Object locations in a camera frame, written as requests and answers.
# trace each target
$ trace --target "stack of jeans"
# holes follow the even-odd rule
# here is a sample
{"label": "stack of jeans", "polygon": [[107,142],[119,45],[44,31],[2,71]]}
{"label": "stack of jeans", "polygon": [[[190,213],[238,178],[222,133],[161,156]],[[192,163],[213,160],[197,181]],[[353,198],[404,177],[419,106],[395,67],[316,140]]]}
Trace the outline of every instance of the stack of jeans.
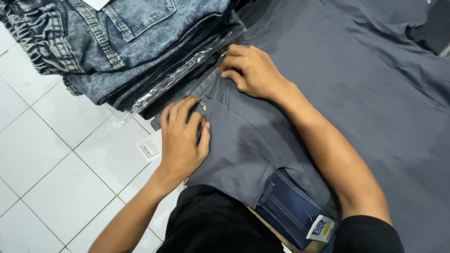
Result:
{"label": "stack of jeans", "polygon": [[158,83],[217,60],[230,31],[245,29],[237,2],[111,0],[96,11],[82,0],[0,0],[0,21],[40,74],[63,76],[97,105],[132,111],[150,91],[165,91],[152,90]]}

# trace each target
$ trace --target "forearm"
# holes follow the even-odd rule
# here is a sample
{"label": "forearm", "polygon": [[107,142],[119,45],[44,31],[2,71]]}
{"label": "forearm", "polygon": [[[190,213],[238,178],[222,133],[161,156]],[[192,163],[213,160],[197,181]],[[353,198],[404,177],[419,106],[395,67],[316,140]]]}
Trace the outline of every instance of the forearm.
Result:
{"label": "forearm", "polygon": [[92,244],[90,253],[132,252],[164,195],[149,180]]}
{"label": "forearm", "polygon": [[290,117],[317,167],[335,190],[342,216],[364,214],[390,223],[384,194],[364,160],[295,87],[275,99]]}

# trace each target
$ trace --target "left hand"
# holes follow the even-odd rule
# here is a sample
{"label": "left hand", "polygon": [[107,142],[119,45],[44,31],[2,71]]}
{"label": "left hand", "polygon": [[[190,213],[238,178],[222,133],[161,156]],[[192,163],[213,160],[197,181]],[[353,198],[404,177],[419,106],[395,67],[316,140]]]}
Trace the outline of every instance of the left hand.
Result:
{"label": "left hand", "polygon": [[[186,123],[190,109],[199,98],[185,98],[168,105],[161,114],[162,160],[150,181],[164,196],[189,177],[209,154],[210,124],[205,117],[194,112]],[[197,145],[197,129],[202,127]]]}

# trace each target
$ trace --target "gray fabric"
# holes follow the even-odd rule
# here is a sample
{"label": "gray fabric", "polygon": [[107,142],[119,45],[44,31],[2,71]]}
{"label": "gray fabric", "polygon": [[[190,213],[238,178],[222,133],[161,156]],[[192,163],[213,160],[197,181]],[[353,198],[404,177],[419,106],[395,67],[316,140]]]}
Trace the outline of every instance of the gray fabric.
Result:
{"label": "gray fabric", "polygon": [[[447,252],[450,61],[404,34],[406,26],[425,22],[422,1],[273,0],[240,43],[267,52],[361,154],[386,194],[405,250]],[[338,217],[329,189],[276,105],[218,77],[209,96],[211,152],[188,185],[212,185],[255,207],[266,178],[287,167]]]}

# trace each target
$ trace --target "paper label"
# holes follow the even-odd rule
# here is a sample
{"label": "paper label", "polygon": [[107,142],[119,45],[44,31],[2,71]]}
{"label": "paper label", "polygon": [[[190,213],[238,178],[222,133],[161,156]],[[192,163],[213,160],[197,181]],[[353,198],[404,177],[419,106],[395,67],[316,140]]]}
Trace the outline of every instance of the paper label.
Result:
{"label": "paper label", "polygon": [[333,234],[334,221],[323,215],[319,215],[306,236],[307,239],[328,242]]}
{"label": "paper label", "polygon": [[83,0],[83,2],[90,5],[92,8],[94,8],[97,11],[100,11],[105,5],[111,0]]}
{"label": "paper label", "polygon": [[152,133],[149,137],[139,142],[137,146],[141,151],[142,155],[145,156],[145,158],[149,162],[161,157],[161,150],[162,150],[161,129]]}

